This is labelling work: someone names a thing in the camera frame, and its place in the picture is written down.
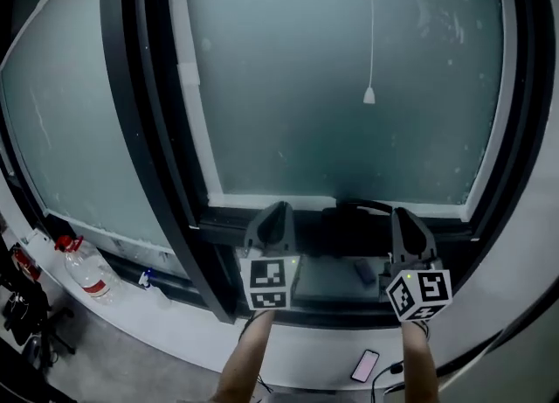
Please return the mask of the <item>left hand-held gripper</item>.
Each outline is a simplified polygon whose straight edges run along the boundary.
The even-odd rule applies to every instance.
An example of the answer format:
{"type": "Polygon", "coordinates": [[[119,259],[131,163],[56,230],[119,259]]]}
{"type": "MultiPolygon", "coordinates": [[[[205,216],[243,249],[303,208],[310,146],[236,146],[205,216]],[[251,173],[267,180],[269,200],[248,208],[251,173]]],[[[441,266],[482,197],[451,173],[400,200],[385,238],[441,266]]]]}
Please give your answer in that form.
{"type": "MultiPolygon", "coordinates": [[[[245,246],[290,252],[294,245],[293,208],[279,201],[260,211],[249,223],[245,246]]],[[[238,258],[245,299],[250,310],[290,310],[300,269],[299,255],[265,256],[252,248],[238,258]]]]}

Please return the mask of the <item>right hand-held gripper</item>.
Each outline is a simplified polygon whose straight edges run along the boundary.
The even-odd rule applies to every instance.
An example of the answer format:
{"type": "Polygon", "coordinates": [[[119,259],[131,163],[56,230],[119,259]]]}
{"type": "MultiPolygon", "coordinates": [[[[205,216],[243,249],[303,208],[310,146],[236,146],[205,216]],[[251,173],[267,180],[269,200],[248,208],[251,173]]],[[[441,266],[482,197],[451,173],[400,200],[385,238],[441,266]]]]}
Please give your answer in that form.
{"type": "MultiPolygon", "coordinates": [[[[422,219],[403,207],[391,214],[393,254],[397,260],[437,256],[434,236],[422,219]]],[[[399,322],[429,321],[452,303],[451,275],[442,260],[382,263],[379,302],[388,303],[399,322]]]]}

